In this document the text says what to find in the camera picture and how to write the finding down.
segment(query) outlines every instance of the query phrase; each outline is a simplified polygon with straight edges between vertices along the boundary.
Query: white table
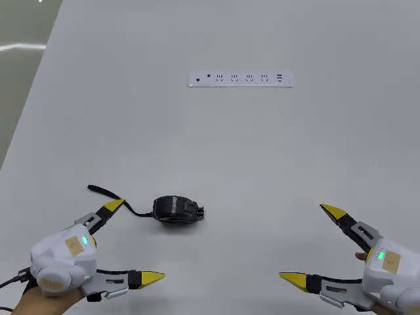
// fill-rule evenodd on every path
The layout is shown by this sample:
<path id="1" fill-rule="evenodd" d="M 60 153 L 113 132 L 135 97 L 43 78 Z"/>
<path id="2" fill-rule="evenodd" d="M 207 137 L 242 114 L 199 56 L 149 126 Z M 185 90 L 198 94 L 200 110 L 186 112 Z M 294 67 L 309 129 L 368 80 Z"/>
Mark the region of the white table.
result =
<path id="1" fill-rule="evenodd" d="M 66 0 L 0 172 L 1 278 L 109 199 L 181 194 L 206 219 L 167 229 L 126 209 L 101 268 L 157 270 L 69 314 L 353 314 L 279 271 L 359 278 L 342 207 L 420 251 L 418 1 Z M 191 89 L 188 72 L 290 69 L 294 89 Z M 22 286 L 0 292 L 13 305 Z"/>

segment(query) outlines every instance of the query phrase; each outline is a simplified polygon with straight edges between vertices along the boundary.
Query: power strip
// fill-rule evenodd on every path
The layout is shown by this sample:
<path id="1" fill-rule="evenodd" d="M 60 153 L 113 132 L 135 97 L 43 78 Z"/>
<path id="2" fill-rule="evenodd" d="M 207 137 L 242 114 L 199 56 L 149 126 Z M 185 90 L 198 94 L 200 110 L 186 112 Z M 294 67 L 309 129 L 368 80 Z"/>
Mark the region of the power strip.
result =
<path id="1" fill-rule="evenodd" d="M 291 71 L 196 71 L 189 87 L 293 87 Z"/>

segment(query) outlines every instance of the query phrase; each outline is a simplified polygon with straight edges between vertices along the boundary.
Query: floor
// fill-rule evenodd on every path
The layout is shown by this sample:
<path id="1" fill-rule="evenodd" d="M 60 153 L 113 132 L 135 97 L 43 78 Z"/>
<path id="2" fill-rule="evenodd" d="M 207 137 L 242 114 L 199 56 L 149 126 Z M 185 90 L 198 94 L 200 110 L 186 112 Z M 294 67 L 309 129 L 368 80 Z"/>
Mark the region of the floor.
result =
<path id="1" fill-rule="evenodd" d="M 0 168 L 61 2 L 0 1 Z"/>

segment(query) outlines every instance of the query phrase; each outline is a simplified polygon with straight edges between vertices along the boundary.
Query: tan label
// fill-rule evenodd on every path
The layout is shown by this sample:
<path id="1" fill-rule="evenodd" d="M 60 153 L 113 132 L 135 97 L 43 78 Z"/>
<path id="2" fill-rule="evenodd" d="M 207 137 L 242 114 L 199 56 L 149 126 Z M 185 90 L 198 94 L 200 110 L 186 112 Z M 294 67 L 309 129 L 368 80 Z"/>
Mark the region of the tan label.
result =
<path id="1" fill-rule="evenodd" d="M 407 307 L 405 314 L 420 314 L 420 305 L 413 305 Z"/>
<path id="2" fill-rule="evenodd" d="M 66 245 L 73 257 L 85 251 L 77 236 L 66 239 Z"/>
<path id="3" fill-rule="evenodd" d="M 39 282 L 39 285 L 42 288 L 50 289 L 51 291 L 62 291 L 63 290 L 63 283 L 57 281 L 51 281 L 45 278 L 42 278 Z"/>
<path id="4" fill-rule="evenodd" d="M 392 274 L 396 274 L 398 271 L 398 265 L 400 264 L 401 255 L 387 251 L 385 258 L 383 259 L 382 269 Z"/>

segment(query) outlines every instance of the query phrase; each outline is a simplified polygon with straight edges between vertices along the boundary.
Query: black wire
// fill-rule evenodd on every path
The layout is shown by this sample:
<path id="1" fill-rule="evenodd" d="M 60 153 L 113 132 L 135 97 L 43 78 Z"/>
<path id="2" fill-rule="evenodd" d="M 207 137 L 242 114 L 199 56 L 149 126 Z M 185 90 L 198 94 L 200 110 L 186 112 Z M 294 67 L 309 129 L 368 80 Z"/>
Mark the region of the black wire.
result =
<path id="1" fill-rule="evenodd" d="M 95 186 L 95 185 L 87 185 L 87 189 L 91 190 L 92 192 L 96 192 L 98 194 L 102 194 L 105 195 L 109 198 L 114 198 L 114 199 L 121 199 L 119 196 L 115 195 L 113 192 L 110 192 L 109 190 L 99 187 L 99 186 Z M 124 205 L 128 208 L 128 210 L 131 211 L 132 214 L 138 216 L 138 217 L 142 217 L 142 218 L 150 218 L 152 217 L 152 213 L 138 213 L 136 212 L 127 201 L 124 201 Z"/>
<path id="2" fill-rule="evenodd" d="M 9 284 L 12 284 L 14 282 L 19 281 L 19 279 L 20 279 L 20 277 L 16 276 L 16 277 L 13 277 L 12 279 L 9 279 L 9 280 L 3 282 L 2 284 L 0 284 L 0 289 L 2 287 L 5 287 L 6 285 L 9 285 Z M 10 312 L 10 313 L 13 312 L 13 308 L 5 307 L 5 306 L 0 306 L 0 310 L 6 310 L 7 312 Z"/>
<path id="3" fill-rule="evenodd" d="M 7 311 L 7 312 L 13 312 L 13 308 L 10 308 L 10 307 L 5 307 L 5 306 L 0 306 L 0 310 L 5 310 L 5 311 Z"/>
<path id="4" fill-rule="evenodd" d="M 7 280 L 6 282 L 3 282 L 2 284 L 0 284 L 0 289 L 2 287 L 5 287 L 6 285 L 12 284 L 12 283 L 17 282 L 17 281 L 19 281 L 19 276 L 13 277 L 12 279 Z"/>

